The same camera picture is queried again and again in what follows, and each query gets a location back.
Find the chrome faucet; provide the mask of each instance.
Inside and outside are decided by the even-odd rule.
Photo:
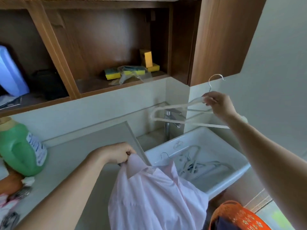
[[[165,109],[165,113],[164,113],[164,118],[165,119],[170,119],[170,120],[176,120],[176,118],[173,116],[172,113],[181,115],[181,111],[176,110],[174,108],[172,109]],[[177,128],[181,127],[180,123],[172,123],[174,124]],[[170,140],[170,131],[169,131],[169,127],[170,127],[170,123],[165,122],[165,137],[166,137],[166,141]]]

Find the sink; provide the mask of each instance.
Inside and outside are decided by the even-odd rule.
[[[199,127],[145,151],[152,166],[174,161],[178,175],[209,196],[217,196],[250,167],[247,159],[206,127]]]

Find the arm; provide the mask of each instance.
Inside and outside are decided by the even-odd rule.
[[[229,96],[218,92],[203,96],[236,136],[265,189],[293,227],[307,229],[307,162],[244,123]]]
[[[37,205],[16,230],[73,230],[106,163],[121,163],[136,153],[128,143],[100,147]]]

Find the orange laundry basket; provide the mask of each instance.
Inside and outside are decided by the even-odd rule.
[[[223,217],[225,220],[232,222],[242,230],[271,230],[270,227],[255,213],[242,207],[236,201],[226,201],[221,204],[211,217],[210,227],[213,222],[219,217]]]

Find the green bottle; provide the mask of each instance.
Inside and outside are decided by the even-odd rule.
[[[33,176],[43,170],[47,148],[25,125],[3,117],[0,118],[0,155],[17,172]]]

